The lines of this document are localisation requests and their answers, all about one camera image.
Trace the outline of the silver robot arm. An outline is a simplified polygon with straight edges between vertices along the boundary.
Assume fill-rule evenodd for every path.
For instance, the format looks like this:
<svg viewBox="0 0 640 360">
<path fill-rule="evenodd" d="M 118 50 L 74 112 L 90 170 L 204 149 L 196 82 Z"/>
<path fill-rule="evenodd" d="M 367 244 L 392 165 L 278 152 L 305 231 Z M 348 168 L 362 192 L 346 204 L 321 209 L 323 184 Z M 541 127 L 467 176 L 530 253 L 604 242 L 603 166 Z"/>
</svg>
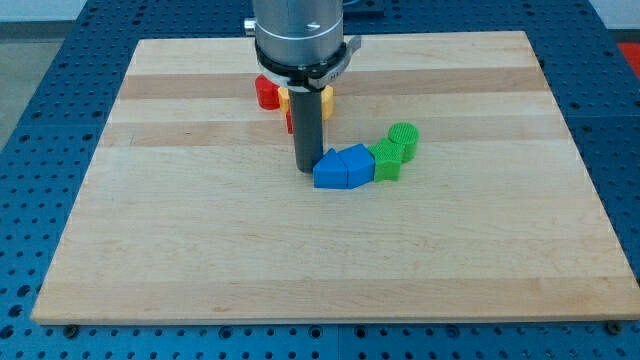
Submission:
<svg viewBox="0 0 640 360">
<path fill-rule="evenodd" d="M 324 155 L 321 92 L 345 72 L 361 37 L 344 38 L 341 0 L 253 0 L 248 28 L 262 73 L 289 92 L 296 166 Z"/>
</svg>

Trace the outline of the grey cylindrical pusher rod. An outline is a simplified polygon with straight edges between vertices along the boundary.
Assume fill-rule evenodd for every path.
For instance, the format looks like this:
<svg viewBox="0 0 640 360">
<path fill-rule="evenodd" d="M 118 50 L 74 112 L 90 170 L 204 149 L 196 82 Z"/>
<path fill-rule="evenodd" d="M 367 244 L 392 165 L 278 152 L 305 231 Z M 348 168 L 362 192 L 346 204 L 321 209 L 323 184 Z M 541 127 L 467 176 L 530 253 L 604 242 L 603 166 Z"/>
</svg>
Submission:
<svg viewBox="0 0 640 360">
<path fill-rule="evenodd" d="M 289 97 L 296 166 L 312 173 L 324 155 L 321 93 L 291 91 Z"/>
</svg>

